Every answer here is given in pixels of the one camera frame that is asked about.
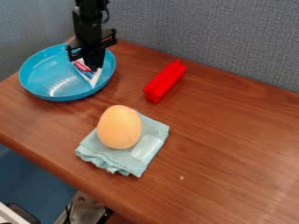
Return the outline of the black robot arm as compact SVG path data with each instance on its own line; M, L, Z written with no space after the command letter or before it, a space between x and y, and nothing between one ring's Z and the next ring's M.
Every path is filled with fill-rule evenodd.
M117 43L117 30L101 27L109 19L108 3L108 0L75 0L72 11L75 39L65 47L68 60L83 59L93 72L103 67L105 49Z

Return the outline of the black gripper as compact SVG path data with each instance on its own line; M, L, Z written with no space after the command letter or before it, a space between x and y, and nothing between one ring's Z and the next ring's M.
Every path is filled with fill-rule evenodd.
M101 10L84 10L84 7L76 7L72 11L75 39L65 50L69 61L83 59L91 71L96 72L103 67L107 48L117 43L117 30L101 27Z

